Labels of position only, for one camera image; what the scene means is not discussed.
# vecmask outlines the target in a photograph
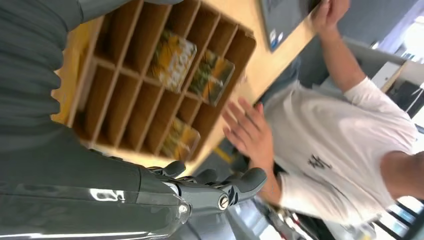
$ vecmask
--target shelf compartment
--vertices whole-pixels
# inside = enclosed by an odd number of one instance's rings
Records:
[[[187,91],[190,83],[192,82],[193,76],[199,67],[200,60],[205,54],[212,35],[217,28],[220,17],[221,15],[219,13],[210,11],[209,7],[206,7],[203,3],[198,10],[193,26],[191,26],[190,32],[187,36],[187,40],[197,46],[197,54],[194,57],[190,69],[188,70],[187,76],[185,77],[182,87],[183,93]]]
[[[106,107],[115,87],[115,78],[114,71],[99,65],[95,68],[86,105],[81,106],[84,116],[83,129],[91,141],[99,134]]]
[[[193,121],[195,120],[195,117],[199,111],[201,104],[201,99],[184,97],[176,116],[182,121],[184,121],[187,125],[191,126]]]
[[[166,28],[174,34],[186,38],[195,21],[201,2],[184,0],[172,7]]]
[[[235,70],[224,93],[222,94],[221,101],[218,102],[216,107],[203,103],[200,106],[198,114],[192,124],[193,128],[198,130],[200,133],[200,146],[203,146],[205,141],[208,139],[209,134],[213,130],[214,124],[220,117],[225,104],[227,103],[227,100],[230,98],[233,89],[242,76],[247,63],[255,50],[255,47],[256,41],[251,35],[243,30],[237,31],[231,45],[228,48],[227,53],[225,54],[225,58],[228,61],[234,63]],[[193,159],[197,157],[200,149],[200,147],[196,149],[192,156]]]
[[[237,24],[222,16],[210,39],[208,49],[216,55],[224,57],[238,29]]]
[[[142,0],[133,0],[104,16],[94,55],[118,64],[133,35]]]
[[[193,78],[195,70],[198,68],[200,56],[203,56],[208,43],[218,25],[220,15],[209,11],[206,7],[200,6],[197,16],[191,26],[187,40],[197,46],[197,54],[194,57],[190,70],[184,80],[182,93],[187,92],[187,88]],[[158,110],[154,116],[151,129],[147,133],[146,143],[149,149],[155,155],[160,153],[165,137],[167,136],[172,120],[177,114],[178,109],[184,99],[183,95],[166,90],[163,93],[162,100],[159,103]]]
[[[141,85],[140,78],[123,74],[116,82],[102,127],[108,142],[114,147],[121,142]]]
[[[125,56],[123,65],[126,68],[141,76],[146,74],[171,8],[171,5],[143,4]]]
[[[162,86],[147,82],[142,84],[121,143],[123,146],[130,146],[136,152],[140,151],[164,90]]]
[[[88,27],[91,28],[91,36],[89,40],[88,47],[81,54],[81,61],[79,61],[78,68],[78,80],[76,83],[75,95],[73,96],[72,105],[69,110],[69,116],[66,121],[66,125],[68,127],[72,127],[74,125],[74,120],[76,118],[76,114],[80,105],[80,101],[82,98],[82,93],[86,88],[86,81],[90,72],[94,72],[97,64],[93,60],[93,53],[97,45],[97,40],[99,37],[99,32],[103,24],[104,17],[101,16],[95,20],[93,20],[93,24],[85,23]]]
[[[181,95],[165,90],[159,102],[157,111],[153,117],[150,129],[146,136],[146,146],[155,155],[159,154],[165,136],[171,126],[172,120],[177,114],[182,101]]]

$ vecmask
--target wooden table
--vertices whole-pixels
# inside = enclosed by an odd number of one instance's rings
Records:
[[[256,50],[245,70],[246,79],[241,81],[240,85],[232,94],[231,99],[233,100],[237,100],[238,97],[243,96],[254,103],[315,35],[310,24],[310,18],[308,17],[274,53],[271,53],[264,33],[262,13],[258,0],[204,1],[253,30],[257,41]],[[222,131],[223,126],[224,122],[220,119],[215,124],[197,160],[186,165],[187,169],[182,176],[193,173],[194,170],[203,163],[214,147],[222,140],[224,136]],[[140,153],[135,154],[116,150],[109,151],[101,147],[98,150],[108,152],[128,162],[143,165],[145,167],[164,167],[170,163],[169,159],[163,159],[152,155],[142,155]]]

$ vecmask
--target sticker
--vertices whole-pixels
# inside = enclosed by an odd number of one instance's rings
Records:
[[[272,30],[271,33],[269,34],[269,41],[272,43],[277,37],[277,32],[276,30]]]
[[[283,40],[283,33],[280,33],[278,35],[278,42],[281,42],[281,40]]]

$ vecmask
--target window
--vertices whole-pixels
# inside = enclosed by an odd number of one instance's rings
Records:
[[[406,30],[404,36],[404,51],[402,57],[414,62],[424,63],[424,16],[419,16]]]

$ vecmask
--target metal screw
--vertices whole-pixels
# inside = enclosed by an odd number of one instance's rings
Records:
[[[227,195],[222,195],[219,198],[219,202],[218,202],[218,207],[220,210],[225,210],[228,208],[228,204],[229,204],[229,199]]]

